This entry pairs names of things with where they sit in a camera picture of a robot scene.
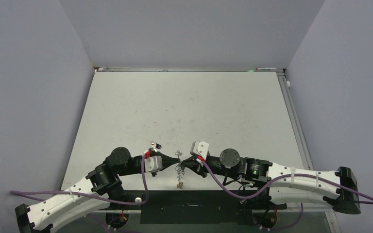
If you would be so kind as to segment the large perforated metal keyring disc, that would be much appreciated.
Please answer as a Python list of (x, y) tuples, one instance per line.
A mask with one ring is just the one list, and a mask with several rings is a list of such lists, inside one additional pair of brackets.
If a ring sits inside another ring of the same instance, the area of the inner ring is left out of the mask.
[(181, 156), (183, 155), (183, 153), (180, 150), (177, 150), (175, 155), (178, 158), (178, 164), (175, 167), (175, 170), (176, 170), (176, 173), (177, 173), (177, 180), (178, 180), (178, 184), (176, 185), (176, 187), (178, 189), (182, 189), (183, 185), (184, 185), (183, 181), (182, 181), (182, 177), (185, 174), (185, 171), (181, 166), (181, 163), (182, 163)]

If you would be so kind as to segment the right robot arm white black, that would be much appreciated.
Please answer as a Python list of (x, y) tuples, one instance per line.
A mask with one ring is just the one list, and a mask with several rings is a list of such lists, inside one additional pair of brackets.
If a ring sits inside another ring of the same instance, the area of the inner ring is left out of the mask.
[(343, 214), (361, 213), (357, 180), (348, 167), (341, 166), (335, 171), (304, 170), (241, 157), (235, 149), (225, 149), (219, 157), (192, 152), (181, 167), (202, 177), (212, 172), (257, 188), (255, 201), (262, 208), (272, 203), (297, 202), (326, 205)]

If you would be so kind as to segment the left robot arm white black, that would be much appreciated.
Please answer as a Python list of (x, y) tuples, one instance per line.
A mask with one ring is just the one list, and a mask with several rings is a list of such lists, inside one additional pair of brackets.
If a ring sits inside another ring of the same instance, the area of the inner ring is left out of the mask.
[[(100, 165), (71, 187), (49, 192), (52, 197), (37, 204), (16, 207), (19, 231), (54, 233), (80, 217), (109, 206), (118, 209), (144, 205), (149, 201), (145, 174), (155, 176), (179, 162), (180, 159), (166, 156), (155, 148), (136, 157), (132, 157), (125, 147), (115, 148)], [(121, 177), (134, 174), (141, 174), (145, 193), (129, 198), (122, 187)]]

